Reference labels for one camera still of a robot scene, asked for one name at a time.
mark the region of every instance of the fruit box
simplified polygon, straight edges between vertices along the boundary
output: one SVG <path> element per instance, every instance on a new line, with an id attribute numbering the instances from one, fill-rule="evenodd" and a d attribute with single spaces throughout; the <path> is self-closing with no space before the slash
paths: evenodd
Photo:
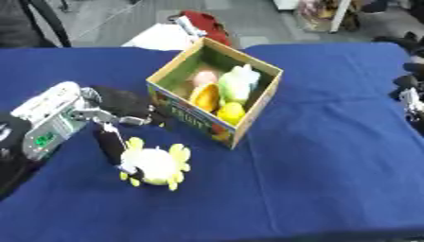
<path id="1" fill-rule="evenodd" d="M 246 63 L 260 73 L 260 80 L 244 105 L 246 115 L 236 126 L 188 101 L 187 94 L 192 89 L 185 88 L 187 79 L 200 68 L 207 66 L 223 74 L 231 71 L 236 65 L 243 66 Z M 212 139 L 234 148 L 275 94 L 282 73 L 281 69 L 262 60 L 211 39 L 202 38 L 150 76 L 147 82 L 154 104 L 164 107 L 171 115 Z"/>

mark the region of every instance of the white plush toy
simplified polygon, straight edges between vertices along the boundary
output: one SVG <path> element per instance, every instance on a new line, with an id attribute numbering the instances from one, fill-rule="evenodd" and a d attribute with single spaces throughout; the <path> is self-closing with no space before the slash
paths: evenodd
<path id="1" fill-rule="evenodd" d="M 143 148 L 144 142 L 139 138 L 131 138 L 126 142 L 127 148 L 121 155 L 119 169 L 120 179 L 130 179 L 133 186 L 140 186 L 141 182 L 154 185 L 168 185 L 169 190 L 175 191 L 178 183 L 184 180 L 183 171 L 190 170 L 187 163 L 190 150 L 182 144 L 175 144 L 166 152 L 163 149 Z M 132 176 L 141 170 L 142 181 Z"/>

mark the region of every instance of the stuffed animal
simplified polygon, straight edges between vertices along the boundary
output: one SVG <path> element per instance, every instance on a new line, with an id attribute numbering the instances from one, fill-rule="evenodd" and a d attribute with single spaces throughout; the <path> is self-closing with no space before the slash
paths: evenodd
<path id="1" fill-rule="evenodd" d="M 250 93 L 256 88 L 260 73 L 252 70 L 250 64 L 243 67 L 235 66 L 231 72 L 224 74 L 218 80 L 220 91 L 220 106 L 228 102 L 246 103 Z"/>
<path id="2" fill-rule="evenodd" d="M 129 179 L 133 186 L 146 182 L 167 185 L 169 190 L 175 191 L 178 183 L 184 180 L 183 171 L 190 170 L 187 163 L 190 149 L 182 144 L 175 144 L 166 152 L 159 147 L 143 148 L 143 140 L 133 137 L 126 142 L 126 146 L 121 155 L 119 177 L 122 181 Z"/>

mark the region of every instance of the yellow toy fruit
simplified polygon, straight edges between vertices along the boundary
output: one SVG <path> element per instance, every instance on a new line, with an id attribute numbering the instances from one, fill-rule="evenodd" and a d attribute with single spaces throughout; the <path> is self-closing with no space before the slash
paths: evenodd
<path id="1" fill-rule="evenodd" d="M 246 112 L 238 102 L 229 102 L 218 110 L 218 118 L 233 126 L 236 126 L 244 115 Z"/>
<path id="2" fill-rule="evenodd" d="M 215 83 L 207 83 L 194 89 L 190 96 L 190 102 L 207 111 L 212 112 L 217 109 L 220 94 Z"/>

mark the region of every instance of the navy blue cloth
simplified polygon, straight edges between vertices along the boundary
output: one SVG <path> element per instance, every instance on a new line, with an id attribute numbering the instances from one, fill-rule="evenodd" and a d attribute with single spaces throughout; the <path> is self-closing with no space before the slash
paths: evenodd
<path id="1" fill-rule="evenodd" d="M 185 124 L 123 129 L 147 147 L 191 147 L 176 192 L 120 181 L 81 131 L 0 203 L 0 241 L 196 241 L 424 232 L 424 141 L 388 93 L 406 54 L 387 43 L 262 45 L 285 70 L 234 151 Z M 175 52 L 133 48 L 1 50 L 0 109 L 63 80 L 146 93 Z"/>

